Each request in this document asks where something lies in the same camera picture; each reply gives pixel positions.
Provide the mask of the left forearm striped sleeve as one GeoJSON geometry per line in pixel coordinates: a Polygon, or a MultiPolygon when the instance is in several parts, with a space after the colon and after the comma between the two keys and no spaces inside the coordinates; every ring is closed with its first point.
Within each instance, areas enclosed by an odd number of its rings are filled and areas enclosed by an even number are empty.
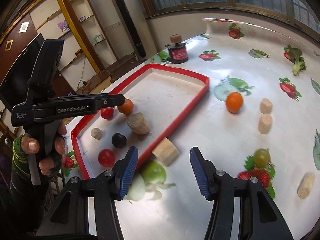
{"type": "Polygon", "coordinates": [[[31,183],[31,175],[28,164],[29,152],[33,153],[29,143],[33,138],[25,134],[19,136],[13,142],[11,183],[18,191],[25,190],[31,183]]]}

